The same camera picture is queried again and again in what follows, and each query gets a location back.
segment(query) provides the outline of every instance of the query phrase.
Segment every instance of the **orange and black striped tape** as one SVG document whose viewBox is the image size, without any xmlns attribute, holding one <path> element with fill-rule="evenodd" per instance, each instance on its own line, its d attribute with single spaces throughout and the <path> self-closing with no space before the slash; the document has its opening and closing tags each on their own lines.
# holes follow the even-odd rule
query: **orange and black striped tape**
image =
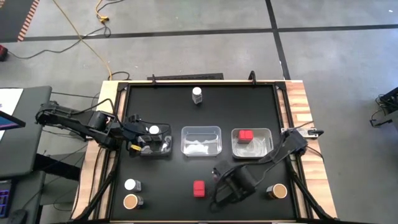
<svg viewBox="0 0 398 224">
<path fill-rule="evenodd" d="M 26 16 L 24 25 L 22 25 L 21 31 L 19 32 L 18 35 L 18 42 L 21 42 L 24 40 L 26 32 L 29 28 L 30 23 L 32 22 L 33 16 L 35 14 L 35 11 L 37 9 L 37 6 L 39 6 L 39 0 L 33 0 L 32 5 L 30 6 L 29 12 Z"/>
<path fill-rule="evenodd" d="M 0 0 L 0 9 L 2 8 L 2 5 L 4 5 L 5 2 L 6 0 Z"/>
</svg>

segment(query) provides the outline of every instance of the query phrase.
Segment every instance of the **monitor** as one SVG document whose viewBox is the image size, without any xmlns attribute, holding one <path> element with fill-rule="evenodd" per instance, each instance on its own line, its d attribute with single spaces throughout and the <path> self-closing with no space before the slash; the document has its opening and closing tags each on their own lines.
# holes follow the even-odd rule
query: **monitor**
<svg viewBox="0 0 398 224">
<path fill-rule="evenodd" d="M 0 131 L 25 127 L 25 122 L 0 111 Z"/>
</svg>

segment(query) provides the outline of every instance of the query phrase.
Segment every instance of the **gray floor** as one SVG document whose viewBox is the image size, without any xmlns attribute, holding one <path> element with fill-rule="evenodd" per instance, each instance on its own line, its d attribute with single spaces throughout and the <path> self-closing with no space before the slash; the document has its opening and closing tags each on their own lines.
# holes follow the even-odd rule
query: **gray floor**
<svg viewBox="0 0 398 224">
<path fill-rule="evenodd" d="M 58 0 L 82 33 L 101 27 L 95 0 Z M 398 24 L 397 1 L 272 0 L 278 27 Z M 103 11 L 114 34 L 198 29 L 271 27 L 263 0 L 132 1 Z M 74 35 L 51 0 L 41 0 L 27 36 Z M 378 94 L 398 86 L 398 29 L 280 34 L 292 79 L 304 80 L 320 138 L 333 199 L 342 220 L 395 223 L 398 213 L 398 132 L 374 129 L 369 118 Z M 62 49 L 73 41 L 5 44 L 18 55 Z M 89 40 L 112 71 L 135 80 L 152 75 L 223 72 L 225 79 L 282 79 L 272 34 L 228 34 Z M 51 85 L 54 91 L 95 95 L 107 72 L 84 45 L 30 60 L 10 58 L 0 66 L 0 87 Z M 78 109 L 90 99 L 52 95 Z M 44 134 L 40 152 L 73 152 L 76 139 Z M 42 223 L 62 221 L 47 207 Z"/>
</svg>

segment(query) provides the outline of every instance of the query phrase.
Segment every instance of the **wooden table frame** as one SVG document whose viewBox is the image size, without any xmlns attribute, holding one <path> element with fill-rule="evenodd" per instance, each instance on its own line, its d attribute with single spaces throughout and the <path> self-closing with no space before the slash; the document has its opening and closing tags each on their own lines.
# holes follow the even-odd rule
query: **wooden table frame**
<svg viewBox="0 0 398 224">
<path fill-rule="evenodd" d="M 111 99 L 113 102 L 116 101 L 118 95 L 118 86 L 120 82 L 126 83 L 127 81 L 104 81 L 101 87 L 101 93 L 99 94 L 98 101 Z M 251 80 L 159 80 L 157 83 L 251 83 Z M 258 80 L 258 83 L 284 83 L 281 88 L 285 88 L 287 95 L 283 94 L 283 91 L 278 90 L 278 99 L 280 109 L 282 113 L 284 127 L 300 126 L 306 122 L 312 121 L 310 107 L 308 105 L 307 96 L 304 89 L 303 81 L 300 80 Z M 128 83 L 136 84 L 148 84 L 152 81 L 128 81 Z M 119 96 L 118 105 L 118 116 L 121 119 L 124 99 L 126 97 L 126 91 L 121 90 Z M 109 103 L 103 103 L 97 107 L 97 110 L 112 113 L 112 107 Z M 308 124 L 305 127 L 314 127 L 314 124 Z M 315 150 L 320 152 L 318 140 L 308 140 L 308 145 Z M 101 171 L 103 170 L 104 164 L 107 162 L 107 173 L 110 172 L 114 161 L 114 152 L 110 154 L 109 161 L 104 161 L 105 150 L 101 150 L 97 143 L 90 141 L 86 150 L 85 160 L 82 166 L 80 185 L 78 188 L 78 194 L 75 199 L 75 208 L 73 210 L 72 218 L 76 218 L 88 205 L 91 198 L 95 195 L 98 190 L 101 179 Z M 336 210 L 331 197 L 329 188 L 328 178 L 326 176 L 325 166 L 323 165 L 322 159 L 319 155 L 316 155 L 312 151 L 307 151 L 302 157 L 302 168 L 307 183 L 307 188 L 314 196 L 316 201 L 323 207 L 323 209 L 332 217 L 336 216 Z M 307 211 L 303 195 L 296 186 L 297 200 L 300 209 L 300 215 L 302 218 L 307 218 Z M 109 187 L 103 195 L 100 208 L 98 210 L 98 218 L 106 217 L 106 209 L 108 206 L 109 199 Z"/>
</svg>

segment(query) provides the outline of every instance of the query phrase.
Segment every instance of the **clear plastic container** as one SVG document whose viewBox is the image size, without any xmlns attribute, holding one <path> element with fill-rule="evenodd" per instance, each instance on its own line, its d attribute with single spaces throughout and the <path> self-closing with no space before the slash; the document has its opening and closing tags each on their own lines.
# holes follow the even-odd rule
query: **clear plastic container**
<svg viewBox="0 0 398 224">
<path fill-rule="evenodd" d="M 181 151 L 186 156 L 217 156 L 222 150 L 217 126 L 186 126 L 181 130 Z"/>
<path fill-rule="evenodd" d="M 248 144 L 238 144 L 240 130 L 252 130 L 253 140 Z M 257 159 L 264 157 L 274 149 L 272 134 L 268 128 L 236 128 L 231 131 L 233 157 L 239 159 Z"/>
</svg>

